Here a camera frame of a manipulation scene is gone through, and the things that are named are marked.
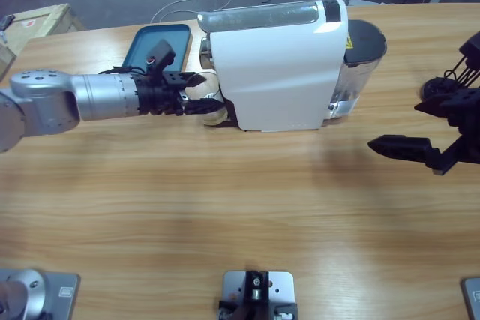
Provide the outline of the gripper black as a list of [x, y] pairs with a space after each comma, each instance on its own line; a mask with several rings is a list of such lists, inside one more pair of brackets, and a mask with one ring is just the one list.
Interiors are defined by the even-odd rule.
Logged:
[[368, 147], [390, 159], [423, 163], [436, 175], [444, 175], [459, 162], [479, 164], [479, 88], [434, 95], [414, 109], [447, 118], [460, 136], [444, 152], [429, 138], [404, 135], [383, 135], [369, 141]]
[[139, 115], [205, 115], [223, 109], [224, 102], [214, 98], [190, 99], [183, 107], [184, 100], [180, 92], [185, 88], [194, 88], [205, 80], [201, 73], [188, 76], [187, 73], [176, 71], [134, 75]]

